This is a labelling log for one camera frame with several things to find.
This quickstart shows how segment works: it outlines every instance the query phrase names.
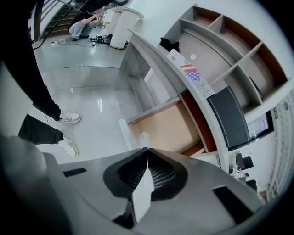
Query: glossy gray floor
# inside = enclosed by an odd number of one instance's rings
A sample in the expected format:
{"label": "glossy gray floor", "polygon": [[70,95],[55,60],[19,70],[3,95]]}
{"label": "glossy gray floor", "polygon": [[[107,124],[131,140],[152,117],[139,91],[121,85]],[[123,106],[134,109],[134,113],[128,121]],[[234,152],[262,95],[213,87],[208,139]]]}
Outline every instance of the glossy gray floor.
{"label": "glossy gray floor", "polygon": [[[103,35],[103,32],[94,29],[90,36],[99,34]],[[70,157],[59,145],[37,147],[41,151],[52,153],[59,164],[127,151],[119,119],[132,117],[141,108],[132,90],[113,90],[125,50],[117,50],[109,45],[89,48],[79,46],[90,46],[87,39],[75,42],[79,45],[43,49],[50,42],[63,38],[67,38],[66,43],[72,43],[70,35],[48,38],[35,50],[35,55],[53,100],[61,109],[82,116],[78,123],[63,125],[58,125],[48,117],[49,125],[63,130],[77,146],[79,157]],[[34,107],[28,113],[47,123],[45,115]]]}

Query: black strip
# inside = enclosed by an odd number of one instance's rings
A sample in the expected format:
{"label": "black strip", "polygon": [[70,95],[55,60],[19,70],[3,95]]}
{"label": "black strip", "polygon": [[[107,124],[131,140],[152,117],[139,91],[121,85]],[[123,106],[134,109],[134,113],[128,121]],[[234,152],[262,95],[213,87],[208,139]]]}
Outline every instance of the black strip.
{"label": "black strip", "polygon": [[84,173],[86,171],[87,170],[85,168],[78,168],[78,169],[75,169],[75,170],[64,171],[63,174],[65,175],[65,177],[70,177],[70,176],[73,176],[73,175]]}
{"label": "black strip", "polygon": [[213,192],[225,206],[236,224],[240,224],[252,216],[253,213],[226,186],[213,189]]}

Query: shoe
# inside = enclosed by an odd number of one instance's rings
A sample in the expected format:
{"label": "shoe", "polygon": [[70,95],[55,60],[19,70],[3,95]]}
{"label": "shoe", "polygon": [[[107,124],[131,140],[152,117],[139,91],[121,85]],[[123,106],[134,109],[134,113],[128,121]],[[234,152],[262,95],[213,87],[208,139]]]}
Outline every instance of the shoe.
{"label": "shoe", "polygon": [[74,157],[74,158],[78,157],[79,152],[76,146],[74,146],[74,144],[66,137],[65,134],[63,134],[63,140],[59,141],[58,145],[64,148],[66,153],[70,155],[71,157]]}
{"label": "shoe", "polygon": [[77,123],[79,120],[81,120],[81,116],[74,112],[65,112],[61,110],[60,113],[60,120],[56,121],[58,124],[64,124],[64,123]]}

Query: brown wood panel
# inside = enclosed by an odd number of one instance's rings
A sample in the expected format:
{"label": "brown wood panel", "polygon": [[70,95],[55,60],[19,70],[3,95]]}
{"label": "brown wood panel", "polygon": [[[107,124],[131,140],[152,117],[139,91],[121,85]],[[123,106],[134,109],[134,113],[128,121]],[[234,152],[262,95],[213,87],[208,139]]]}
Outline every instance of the brown wood panel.
{"label": "brown wood panel", "polygon": [[187,150],[181,152],[182,155],[185,155],[187,157],[192,156],[194,153],[198,152],[200,149],[202,149],[203,143],[200,141],[199,143],[195,144],[191,148],[188,148]]}
{"label": "brown wood panel", "polygon": [[261,57],[263,62],[270,70],[274,78],[275,85],[282,85],[283,83],[287,82],[287,77],[279,62],[264,44],[259,48],[257,54]]}
{"label": "brown wood panel", "polygon": [[199,108],[198,104],[196,103],[194,97],[188,90],[182,92],[181,96],[185,101],[186,105],[188,106],[190,113],[193,115],[194,120],[199,127],[201,135],[203,136],[203,139],[207,146],[208,152],[216,151],[215,140],[212,136],[209,125],[207,124],[207,121],[203,113],[201,112],[201,109]]}
{"label": "brown wood panel", "polygon": [[210,11],[210,10],[207,10],[207,9],[204,9],[201,7],[197,7],[197,6],[194,7],[193,12],[194,12],[194,14],[196,13],[196,14],[198,14],[202,17],[208,18],[209,20],[212,20],[212,21],[216,20],[220,16],[220,14],[215,11]]}
{"label": "brown wood panel", "polygon": [[224,23],[225,28],[237,34],[252,48],[254,48],[258,43],[260,43],[260,40],[252,32],[250,32],[247,28],[237,23],[236,21],[224,16]]}
{"label": "brown wood panel", "polygon": [[129,124],[135,124],[135,123],[137,123],[137,122],[143,121],[143,120],[145,120],[145,119],[147,119],[147,118],[149,118],[149,117],[152,117],[152,116],[154,116],[154,115],[156,115],[156,114],[158,114],[158,113],[160,113],[160,112],[163,112],[164,110],[167,110],[167,109],[169,109],[170,107],[175,106],[175,105],[180,104],[180,103],[182,103],[182,101],[181,101],[181,100],[178,100],[178,101],[176,101],[176,102],[174,102],[174,103],[171,103],[171,104],[169,104],[169,105],[167,105],[167,106],[162,107],[161,109],[158,109],[158,110],[155,110],[155,111],[153,111],[153,112],[151,112],[151,113],[149,113],[149,114],[146,114],[146,115],[144,115],[143,117],[140,117],[140,118],[138,118],[138,119],[132,121],[132,122],[129,123]]}

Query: black cable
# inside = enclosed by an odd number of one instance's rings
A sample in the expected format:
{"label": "black cable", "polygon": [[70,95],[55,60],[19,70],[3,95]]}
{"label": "black cable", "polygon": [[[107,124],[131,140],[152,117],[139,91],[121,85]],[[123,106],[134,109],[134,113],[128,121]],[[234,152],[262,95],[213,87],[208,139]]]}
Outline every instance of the black cable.
{"label": "black cable", "polygon": [[45,118],[47,119],[47,125],[49,125],[48,118],[47,118],[46,114],[44,114],[44,115],[45,115]]}
{"label": "black cable", "polygon": [[55,26],[61,21],[61,20],[63,20],[63,18],[65,17],[65,16],[67,16],[68,15],[68,13],[71,11],[71,9],[72,9],[72,7],[65,13],[65,15],[63,16],[63,17],[61,17],[61,19],[52,27],[52,29],[50,29],[50,31],[49,31],[49,33],[45,36],[45,38],[44,38],[44,40],[42,41],[42,43],[39,45],[39,46],[37,46],[36,48],[33,48],[33,50],[35,50],[35,49],[38,49],[39,47],[41,47],[42,45],[43,45],[43,43],[45,42],[45,40],[46,40],[46,38],[48,37],[48,35],[52,32],[52,30],[55,28]]}
{"label": "black cable", "polygon": [[63,43],[62,45],[64,45],[64,44],[67,44],[67,45],[75,44],[75,45],[79,45],[79,46],[82,46],[82,47],[92,47],[92,46],[83,46],[83,45],[80,45],[80,44],[77,44],[77,43]]}

